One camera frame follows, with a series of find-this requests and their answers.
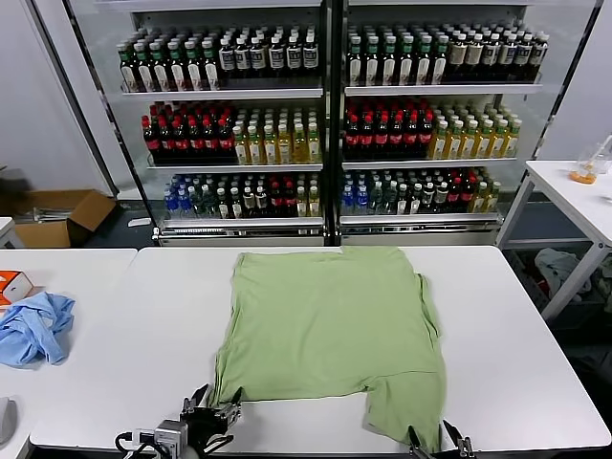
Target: table leg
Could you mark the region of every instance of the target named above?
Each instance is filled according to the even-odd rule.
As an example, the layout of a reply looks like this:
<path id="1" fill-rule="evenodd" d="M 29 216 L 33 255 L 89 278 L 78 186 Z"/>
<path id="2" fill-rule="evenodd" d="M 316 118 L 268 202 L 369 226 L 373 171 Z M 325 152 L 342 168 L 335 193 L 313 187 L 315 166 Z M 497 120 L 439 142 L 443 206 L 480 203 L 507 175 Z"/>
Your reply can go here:
<path id="1" fill-rule="evenodd" d="M 558 292 L 542 311 L 544 320 L 553 320 L 565 309 L 565 306 L 578 293 L 586 279 L 597 269 L 609 253 L 610 248 L 600 242 L 596 242 L 591 246 L 591 249 L 580 260 L 570 276 L 563 282 L 561 288 L 558 289 Z"/>
<path id="2" fill-rule="evenodd" d="M 518 217 L 523 210 L 523 206 L 525 206 L 527 203 L 527 200 L 531 196 L 533 190 L 534 182 L 532 182 L 529 174 L 527 174 L 525 176 L 525 180 L 523 180 L 523 183 L 518 189 L 518 193 L 516 194 L 513 204 L 510 207 L 510 212 L 508 212 L 508 216 L 506 217 L 506 221 L 495 239 L 495 246 L 497 246 L 497 248 L 499 248 L 501 251 L 504 249 L 506 242 L 508 242 L 510 234 L 516 226 L 516 222 L 518 222 Z"/>

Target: orange box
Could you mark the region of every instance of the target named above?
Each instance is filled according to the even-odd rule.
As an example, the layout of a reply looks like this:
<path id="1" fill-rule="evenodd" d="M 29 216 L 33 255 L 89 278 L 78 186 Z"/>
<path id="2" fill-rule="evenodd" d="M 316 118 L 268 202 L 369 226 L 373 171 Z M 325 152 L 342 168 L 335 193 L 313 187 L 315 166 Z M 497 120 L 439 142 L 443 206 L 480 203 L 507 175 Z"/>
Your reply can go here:
<path id="1" fill-rule="evenodd" d="M 0 310 L 28 296 L 32 288 L 32 282 L 25 273 L 0 271 Z"/>

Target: white wall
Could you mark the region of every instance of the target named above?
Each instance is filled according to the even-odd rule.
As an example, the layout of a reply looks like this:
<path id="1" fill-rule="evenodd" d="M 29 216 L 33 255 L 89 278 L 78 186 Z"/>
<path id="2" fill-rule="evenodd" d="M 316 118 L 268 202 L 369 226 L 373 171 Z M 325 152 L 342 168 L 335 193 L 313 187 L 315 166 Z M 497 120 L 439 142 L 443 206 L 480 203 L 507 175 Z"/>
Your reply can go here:
<path id="1" fill-rule="evenodd" d="M 95 188 L 111 194 L 55 69 L 21 0 L 0 14 L 0 164 L 3 178 L 34 189 Z"/>

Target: white object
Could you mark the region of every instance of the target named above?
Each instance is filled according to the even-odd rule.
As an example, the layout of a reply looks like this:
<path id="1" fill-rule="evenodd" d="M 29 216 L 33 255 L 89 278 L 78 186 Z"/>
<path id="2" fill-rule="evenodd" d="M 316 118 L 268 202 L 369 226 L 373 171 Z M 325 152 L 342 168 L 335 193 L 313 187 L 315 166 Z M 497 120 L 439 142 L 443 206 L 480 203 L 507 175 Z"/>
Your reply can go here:
<path id="1" fill-rule="evenodd" d="M 339 248 L 140 251 L 112 293 L 120 318 L 104 317 L 79 344 L 64 380 L 63 390 L 71 396 L 50 404 L 33 430 L 32 443 L 113 449 L 115 436 L 122 431 L 177 419 L 183 397 L 214 382 L 215 354 L 230 320 L 230 280 L 243 251 Z M 469 435 L 476 450 L 591 448 L 610 443 L 597 409 L 498 249 L 404 251 L 414 269 L 427 277 L 439 313 L 448 374 L 443 416 Z M 154 286 L 152 279 L 157 279 Z M 246 403 L 243 419 L 230 432 L 235 439 L 222 451 L 405 451 L 395 441 L 363 428 L 365 408 L 365 394 Z"/>
<path id="2" fill-rule="evenodd" d="M 16 403 L 17 430 L 0 446 L 0 459 L 26 457 L 28 437 L 50 395 L 61 402 L 71 398 L 64 380 L 68 370 L 78 361 L 87 329 L 100 317 L 114 314 L 116 303 L 104 294 L 117 284 L 136 256 L 134 249 L 61 249 L 0 251 L 3 269 L 26 273 L 34 287 L 73 298 L 75 321 L 63 338 L 62 346 L 69 356 L 61 365 L 42 363 L 31 369 L 0 365 L 0 395 Z"/>

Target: yellow drink bottle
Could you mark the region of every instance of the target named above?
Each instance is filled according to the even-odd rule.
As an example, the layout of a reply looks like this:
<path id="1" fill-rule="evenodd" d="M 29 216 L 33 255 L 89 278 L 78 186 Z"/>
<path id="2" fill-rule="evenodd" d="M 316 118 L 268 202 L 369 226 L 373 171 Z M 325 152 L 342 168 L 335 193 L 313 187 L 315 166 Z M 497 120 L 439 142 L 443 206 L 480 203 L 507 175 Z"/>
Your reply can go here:
<path id="1" fill-rule="evenodd" d="M 523 121 L 516 119 L 512 121 L 511 127 L 508 130 L 508 134 L 506 134 L 506 140 L 501 147 L 501 157 L 502 158 L 515 158 L 516 157 L 516 147 L 518 145 L 518 136 L 520 134 L 520 126 L 523 124 Z"/>

